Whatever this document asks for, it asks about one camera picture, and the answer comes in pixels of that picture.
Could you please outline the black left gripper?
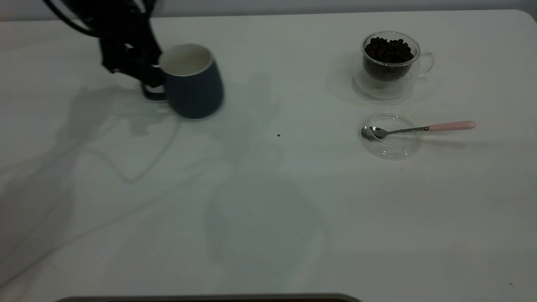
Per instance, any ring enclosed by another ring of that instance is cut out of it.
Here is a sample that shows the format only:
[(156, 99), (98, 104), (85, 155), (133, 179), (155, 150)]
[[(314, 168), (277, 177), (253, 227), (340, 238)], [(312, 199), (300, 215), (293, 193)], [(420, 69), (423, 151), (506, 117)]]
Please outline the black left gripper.
[(111, 73), (136, 74), (142, 84), (163, 86), (165, 76), (159, 66), (162, 54), (150, 23), (121, 36), (99, 40), (102, 65)]

